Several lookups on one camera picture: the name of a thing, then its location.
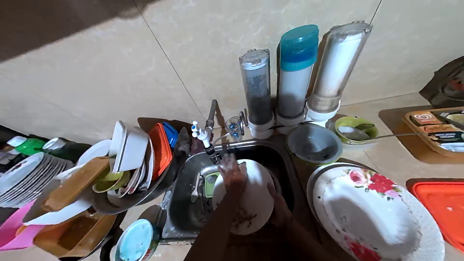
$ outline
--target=grey bowl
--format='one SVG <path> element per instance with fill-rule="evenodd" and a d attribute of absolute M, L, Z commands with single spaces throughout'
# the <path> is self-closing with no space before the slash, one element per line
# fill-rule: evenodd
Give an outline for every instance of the grey bowl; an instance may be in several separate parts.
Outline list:
<path fill-rule="evenodd" d="M 311 123 L 294 128 L 287 137 L 287 145 L 299 159 L 316 165 L 337 161 L 343 151 L 335 133 Z"/>

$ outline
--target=orange container lid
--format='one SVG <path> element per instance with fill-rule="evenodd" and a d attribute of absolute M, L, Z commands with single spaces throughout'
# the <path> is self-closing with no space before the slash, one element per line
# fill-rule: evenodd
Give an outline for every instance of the orange container lid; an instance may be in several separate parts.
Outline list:
<path fill-rule="evenodd" d="M 464 182 L 418 182 L 411 192 L 429 210 L 445 240 L 464 252 Z"/>
<path fill-rule="evenodd" d="M 163 124 L 157 123 L 148 133 L 153 143 L 153 150 L 155 151 L 155 163 L 153 166 L 153 177 L 155 180 L 166 167 L 171 163 L 173 155 L 171 147 L 169 146 L 168 137 L 163 128 Z"/>

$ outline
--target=blue filter cap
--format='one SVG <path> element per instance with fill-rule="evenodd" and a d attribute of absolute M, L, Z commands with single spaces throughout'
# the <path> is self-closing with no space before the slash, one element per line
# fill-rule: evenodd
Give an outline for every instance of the blue filter cap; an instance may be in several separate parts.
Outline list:
<path fill-rule="evenodd" d="M 280 68 L 294 72 L 308 68 L 317 59 L 319 28 L 317 25 L 300 26 L 280 38 Z"/>

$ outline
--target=tiled wall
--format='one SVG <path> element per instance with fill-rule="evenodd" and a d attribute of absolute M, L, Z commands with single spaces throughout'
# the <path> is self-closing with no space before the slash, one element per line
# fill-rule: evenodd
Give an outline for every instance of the tiled wall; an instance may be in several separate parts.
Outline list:
<path fill-rule="evenodd" d="M 370 20 L 380 0 L 32 0 L 0 8 L 0 124 L 93 143 L 118 119 L 201 122 L 213 98 L 246 107 L 238 57 L 297 26 Z M 383 0 L 344 92 L 351 104 L 417 92 L 464 53 L 464 2 Z"/>

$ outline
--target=stainless steel sink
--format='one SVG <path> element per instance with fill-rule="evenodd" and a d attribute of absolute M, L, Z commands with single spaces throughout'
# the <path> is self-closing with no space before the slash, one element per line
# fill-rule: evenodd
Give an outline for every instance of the stainless steel sink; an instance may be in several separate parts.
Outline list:
<path fill-rule="evenodd" d="M 292 159 L 287 151 L 285 136 L 274 136 L 266 141 L 251 140 L 215 147 L 221 154 L 234 153 L 237 159 L 251 159 L 261 163 L 277 178 L 282 195 L 290 210 L 298 202 L 305 202 L 303 191 Z M 202 177 L 218 172 L 218 166 L 211 162 L 206 153 L 189 157 L 180 167 L 172 190 L 166 194 L 165 202 L 168 220 L 163 229 L 163 239 L 195 238 L 213 211 L 211 198 L 203 196 L 204 178 L 200 179 L 199 197 L 192 203 L 190 196 L 194 190 L 197 174 Z"/>

